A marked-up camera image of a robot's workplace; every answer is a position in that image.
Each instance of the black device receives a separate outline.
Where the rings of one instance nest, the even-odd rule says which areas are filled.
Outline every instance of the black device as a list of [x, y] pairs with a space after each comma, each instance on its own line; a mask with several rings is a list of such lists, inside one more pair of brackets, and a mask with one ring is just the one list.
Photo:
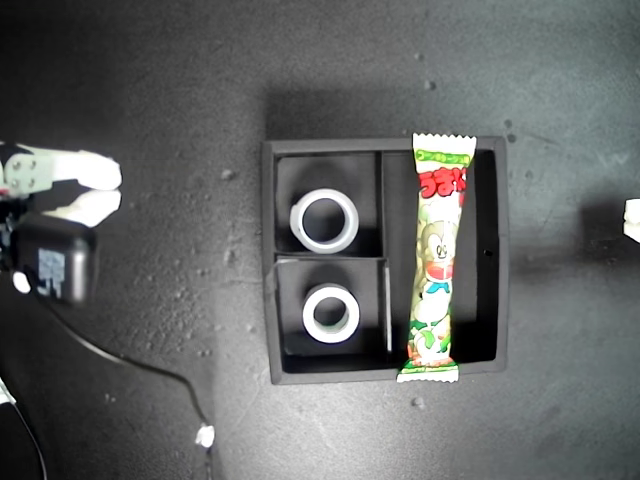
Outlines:
[[93, 294], [98, 251], [95, 232], [80, 223], [27, 213], [10, 233], [11, 267], [23, 272], [41, 295], [71, 305]]

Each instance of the black cable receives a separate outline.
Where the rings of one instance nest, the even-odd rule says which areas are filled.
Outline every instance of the black cable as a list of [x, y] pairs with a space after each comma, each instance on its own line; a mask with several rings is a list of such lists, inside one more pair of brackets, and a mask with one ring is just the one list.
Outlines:
[[40, 444], [38, 443], [38, 440], [36, 440], [36, 437], [33, 434], [33, 432], [31, 431], [31, 428], [29, 428], [29, 424], [27, 423], [25, 418], [22, 416], [22, 412], [18, 408], [18, 405], [16, 405], [13, 402], [11, 404], [13, 405], [13, 408], [15, 409], [16, 413], [18, 414], [18, 417], [20, 417], [20, 421], [22, 422], [22, 425], [24, 425], [24, 428], [27, 430], [27, 433], [29, 434], [29, 437], [31, 437], [31, 441], [33, 442], [33, 446], [36, 447], [36, 452], [38, 453], [38, 458], [40, 459], [40, 472], [42, 473], [42, 480], [47, 480], [47, 478], [48, 478], [47, 477], [47, 466], [44, 463], [44, 455], [42, 454], [42, 450], [40, 449]]
[[187, 378], [177, 373], [171, 372], [169, 370], [164, 370], [162, 368], [154, 367], [152, 365], [147, 365], [145, 363], [139, 362], [138, 360], [128, 358], [122, 354], [115, 355], [109, 352], [108, 350], [106, 350], [105, 348], [102, 348], [96, 345], [91, 340], [84, 337], [80, 332], [78, 332], [70, 324], [68, 324], [67, 321], [62, 317], [62, 315], [58, 313], [58, 311], [53, 307], [53, 305], [51, 305], [45, 297], [38, 294], [38, 291], [37, 291], [38, 281], [36, 280], [36, 277], [34, 276], [33, 272], [25, 272], [25, 275], [27, 276], [27, 279], [29, 280], [29, 284], [31, 285], [31, 292], [33, 293], [33, 297], [35, 297], [35, 299], [38, 301], [38, 303], [42, 307], [44, 307], [47, 311], [49, 311], [51, 316], [58, 322], [58, 325], [60, 325], [62, 329], [65, 332], [67, 332], [67, 334], [71, 338], [73, 338], [76, 342], [78, 342], [87, 350], [90, 350], [96, 355], [99, 355], [105, 360], [109, 360], [110, 362], [113, 362], [117, 365], [133, 367], [133, 368], [142, 370], [144, 372], [153, 373], [155, 375], [160, 375], [162, 377], [168, 377], [182, 384], [189, 392], [191, 405], [193, 406], [193, 409], [195, 410], [198, 417], [200, 418], [200, 422], [202, 423], [201, 426], [211, 425], [211, 422], [209, 422], [209, 420], [207, 419], [207, 416], [202, 410], [202, 407], [200, 406], [200, 402], [198, 401], [198, 395], [196, 394], [195, 388], [193, 388], [193, 385]]

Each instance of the cartoon character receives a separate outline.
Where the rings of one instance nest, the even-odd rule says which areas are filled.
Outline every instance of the cartoon character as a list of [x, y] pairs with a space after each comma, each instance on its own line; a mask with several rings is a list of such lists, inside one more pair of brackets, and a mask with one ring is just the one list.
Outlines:
[[427, 224], [418, 242], [419, 261], [416, 290], [421, 299], [414, 302], [416, 320], [434, 326], [446, 315], [451, 299], [451, 279], [458, 227], [445, 221]]

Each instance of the black tray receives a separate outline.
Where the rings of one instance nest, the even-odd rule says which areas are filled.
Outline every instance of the black tray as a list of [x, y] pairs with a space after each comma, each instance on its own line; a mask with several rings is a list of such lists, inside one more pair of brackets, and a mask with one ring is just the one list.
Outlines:
[[[504, 139], [479, 137], [453, 279], [452, 350], [460, 373], [506, 366], [509, 226]], [[274, 384], [393, 380], [407, 359], [415, 274], [418, 180], [411, 139], [265, 142], [262, 159], [265, 317]], [[360, 229], [334, 255], [306, 250], [289, 229], [304, 194], [333, 188], [354, 202]], [[338, 283], [356, 298], [361, 323], [328, 345], [302, 325], [307, 292]]]

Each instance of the snack bag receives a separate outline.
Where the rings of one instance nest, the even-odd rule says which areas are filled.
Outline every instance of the snack bag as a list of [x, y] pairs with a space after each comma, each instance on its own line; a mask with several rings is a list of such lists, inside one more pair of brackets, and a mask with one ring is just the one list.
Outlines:
[[466, 171], [476, 139], [413, 135], [420, 179], [416, 276], [409, 322], [409, 360], [398, 382], [458, 380], [451, 359], [451, 294], [456, 236], [466, 189]]

